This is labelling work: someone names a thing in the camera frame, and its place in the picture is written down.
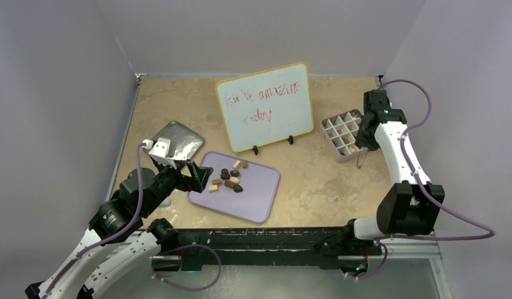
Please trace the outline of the lilac plastic tray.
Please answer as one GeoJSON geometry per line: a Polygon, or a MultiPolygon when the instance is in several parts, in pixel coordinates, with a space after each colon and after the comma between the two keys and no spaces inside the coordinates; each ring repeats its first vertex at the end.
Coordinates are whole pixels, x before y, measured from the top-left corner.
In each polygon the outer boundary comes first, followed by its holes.
{"type": "Polygon", "coordinates": [[[189,202],[255,223],[262,223],[270,215],[277,192],[280,173],[264,164],[247,161],[240,167],[241,192],[219,186],[216,191],[205,189],[202,193],[189,192],[189,202]]]}

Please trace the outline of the metal tweezers black tips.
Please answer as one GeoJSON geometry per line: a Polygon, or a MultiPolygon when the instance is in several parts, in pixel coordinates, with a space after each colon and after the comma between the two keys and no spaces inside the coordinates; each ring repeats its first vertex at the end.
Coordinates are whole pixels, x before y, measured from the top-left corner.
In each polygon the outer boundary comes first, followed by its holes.
{"type": "Polygon", "coordinates": [[[357,152],[357,160],[356,160],[356,168],[362,169],[364,162],[367,158],[368,148],[367,147],[359,147],[357,152]]]}

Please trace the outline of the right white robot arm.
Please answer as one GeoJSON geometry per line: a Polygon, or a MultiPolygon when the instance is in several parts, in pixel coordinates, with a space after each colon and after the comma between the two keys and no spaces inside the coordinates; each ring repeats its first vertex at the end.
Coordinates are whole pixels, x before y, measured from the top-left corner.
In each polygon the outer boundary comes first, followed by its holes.
{"type": "Polygon", "coordinates": [[[434,228],[439,207],[429,200],[443,202],[445,191],[433,184],[415,158],[404,131],[404,112],[391,107],[384,90],[364,93],[364,113],[359,123],[355,146],[369,151],[381,150],[391,178],[391,188],[370,217],[350,221],[353,230],[343,234],[343,249],[355,254],[367,240],[385,235],[428,235],[434,228]]]}

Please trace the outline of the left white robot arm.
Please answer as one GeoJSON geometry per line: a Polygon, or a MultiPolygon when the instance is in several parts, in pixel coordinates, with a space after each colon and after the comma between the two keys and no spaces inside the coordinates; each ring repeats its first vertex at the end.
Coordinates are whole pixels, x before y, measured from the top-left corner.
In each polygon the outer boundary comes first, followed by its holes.
{"type": "Polygon", "coordinates": [[[180,244],[179,232],[166,219],[156,219],[130,246],[109,257],[173,191],[201,193],[212,172],[191,159],[158,166],[157,173],[141,166],[132,170],[99,207],[59,269],[25,289],[27,298],[94,298],[141,259],[173,253],[180,244]]]}

